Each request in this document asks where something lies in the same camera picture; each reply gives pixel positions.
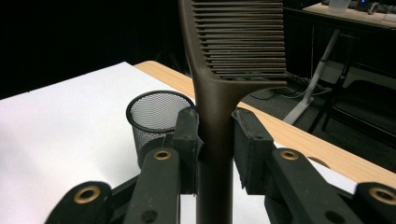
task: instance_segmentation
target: table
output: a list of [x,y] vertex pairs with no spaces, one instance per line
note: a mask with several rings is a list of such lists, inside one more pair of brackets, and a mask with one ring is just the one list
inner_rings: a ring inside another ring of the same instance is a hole
[[[194,97],[189,77],[159,63],[120,63],[0,101],[0,223],[43,223],[82,182],[112,188],[139,174],[125,109],[138,94],[176,90]],[[326,162],[315,167],[353,192],[355,182],[396,188],[396,175],[251,106],[278,142]],[[182,196],[181,223],[194,223],[194,199]],[[234,223],[268,223],[262,196],[247,196],[234,171]]]
[[[309,82],[309,85],[305,91],[303,100],[297,104],[289,114],[283,119],[289,124],[293,124],[309,107],[314,101],[312,93],[316,87],[318,80],[323,74],[323,70],[326,66],[326,62],[329,55],[332,52],[332,48],[340,35],[341,30],[351,30],[354,32],[372,32],[378,29],[387,29],[396,27],[396,22],[384,21],[385,14],[375,13],[369,15],[365,12],[356,11],[355,9],[348,8],[344,14],[334,14],[327,11],[328,6],[323,6],[321,3],[315,4],[310,7],[303,8],[303,11],[309,12],[303,15],[303,17],[310,18],[312,20],[318,20],[318,23],[324,23],[327,26],[334,27],[335,30],[328,43],[328,46],[320,59],[317,69]],[[295,10],[287,9],[287,12],[293,12]]]

